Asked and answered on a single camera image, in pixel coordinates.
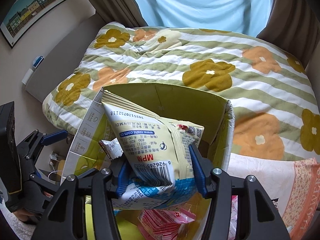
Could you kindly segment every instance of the brown curtain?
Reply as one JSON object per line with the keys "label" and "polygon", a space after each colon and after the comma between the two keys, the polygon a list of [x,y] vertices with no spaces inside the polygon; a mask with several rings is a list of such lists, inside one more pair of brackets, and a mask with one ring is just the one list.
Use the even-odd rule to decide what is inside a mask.
{"label": "brown curtain", "polygon": [[257,38],[275,44],[307,66],[320,34],[306,0],[274,0],[267,26]]}
{"label": "brown curtain", "polygon": [[135,0],[89,0],[106,23],[117,21],[126,27],[143,27],[143,19]]}

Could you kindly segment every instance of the blue object on shelf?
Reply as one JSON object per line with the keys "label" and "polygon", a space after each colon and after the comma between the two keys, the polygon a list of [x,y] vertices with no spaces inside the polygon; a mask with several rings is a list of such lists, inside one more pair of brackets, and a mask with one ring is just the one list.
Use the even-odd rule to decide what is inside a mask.
{"label": "blue object on shelf", "polygon": [[43,59],[44,59],[44,57],[42,57],[42,56],[39,56],[39,57],[36,57],[34,60],[33,60],[33,66],[35,67],[35,68],[37,68],[39,65],[40,65],[40,63],[43,61]]}

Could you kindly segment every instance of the curtain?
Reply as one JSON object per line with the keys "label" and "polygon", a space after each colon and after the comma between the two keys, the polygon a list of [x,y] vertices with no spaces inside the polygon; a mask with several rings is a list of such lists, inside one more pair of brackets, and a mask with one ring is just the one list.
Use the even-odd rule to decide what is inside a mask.
{"label": "curtain", "polygon": [[318,24],[306,0],[274,0],[267,26],[257,38],[291,53],[306,67],[320,39]]}
{"label": "curtain", "polygon": [[117,21],[126,27],[143,27],[143,19],[135,0],[89,0],[106,23]]}
{"label": "curtain", "polygon": [[273,0],[136,0],[149,26],[233,31],[257,36]]}

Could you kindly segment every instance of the blue gripper pad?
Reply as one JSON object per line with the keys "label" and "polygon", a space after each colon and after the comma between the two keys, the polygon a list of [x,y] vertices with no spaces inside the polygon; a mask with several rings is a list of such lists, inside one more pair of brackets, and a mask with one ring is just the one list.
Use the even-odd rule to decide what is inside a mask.
{"label": "blue gripper pad", "polygon": [[207,198],[208,190],[206,186],[211,183],[210,172],[213,168],[209,159],[203,158],[196,147],[196,145],[189,145],[189,151],[191,155],[193,174],[195,176],[195,183],[198,192],[203,198]]}
{"label": "blue gripper pad", "polygon": [[55,132],[52,134],[48,134],[42,137],[40,144],[43,146],[48,146],[53,143],[64,140],[68,137],[68,132],[66,130],[62,130],[59,132]]}
{"label": "blue gripper pad", "polygon": [[123,163],[121,170],[119,172],[118,176],[118,187],[116,190],[116,195],[120,197],[126,190],[128,181],[129,181],[129,175],[132,171],[132,168],[126,159],[125,162]]}
{"label": "blue gripper pad", "polygon": [[110,191],[114,194],[113,198],[119,198],[127,188],[132,168],[124,154],[113,159],[109,168],[112,170]]}

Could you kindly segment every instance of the orange flower pattern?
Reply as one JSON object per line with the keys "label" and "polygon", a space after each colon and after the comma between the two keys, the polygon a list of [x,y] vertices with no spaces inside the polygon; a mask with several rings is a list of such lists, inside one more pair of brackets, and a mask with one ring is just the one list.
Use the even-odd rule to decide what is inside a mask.
{"label": "orange flower pattern", "polygon": [[270,71],[280,72],[281,67],[273,59],[272,53],[264,47],[256,46],[251,49],[245,49],[243,57],[252,61],[252,68],[261,73],[268,74]]}
{"label": "orange flower pattern", "polygon": [[240,154],[269,160],[282,160],[284,144],[278,135],[278,119],[267,113],[236,120],[233,143],[241,146]]}
{"label": "orange flower pattern", "polygon": [[144,31],[143,29],[138,29],[134,31],[134,37],[133,37],[133,42],[137,41],[148,41],[150,40],[153,36],[155,36],[156,31]]}
{"label": "orange flower pattern", "polygon": [[111,67],[104,67],[99,70],[99,79],[93,84],[93,90],[99,90],[103,86],[112,84],[127,83],[127,74],[130,72],[129,68],[114,71]]}

